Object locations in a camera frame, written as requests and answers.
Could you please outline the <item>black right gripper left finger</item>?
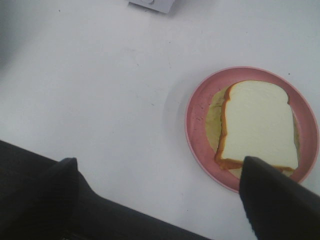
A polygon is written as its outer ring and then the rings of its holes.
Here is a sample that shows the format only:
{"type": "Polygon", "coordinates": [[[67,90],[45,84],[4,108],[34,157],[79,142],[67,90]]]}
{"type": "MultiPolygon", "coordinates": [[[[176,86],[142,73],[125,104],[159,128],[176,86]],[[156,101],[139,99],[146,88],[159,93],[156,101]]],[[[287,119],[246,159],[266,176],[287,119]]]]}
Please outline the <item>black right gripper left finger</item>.
{"type": "Polygon", "coordinates": [[[0,201],[2,240],[98,240],[91,204],[99,196],[74,158],[55,163],[0,201]]]}

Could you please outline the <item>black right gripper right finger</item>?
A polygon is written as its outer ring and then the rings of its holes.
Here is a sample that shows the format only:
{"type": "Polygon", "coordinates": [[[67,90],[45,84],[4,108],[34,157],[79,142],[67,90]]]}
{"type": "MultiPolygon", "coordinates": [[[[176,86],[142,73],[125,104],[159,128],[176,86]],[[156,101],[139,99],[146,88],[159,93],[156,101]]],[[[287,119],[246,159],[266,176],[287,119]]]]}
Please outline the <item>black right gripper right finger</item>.
{"type": "Polygon", "coordinates": [[[257,239],[320,238],[320,197],[263,160],[245,157],[239,195],[257,239]]]}

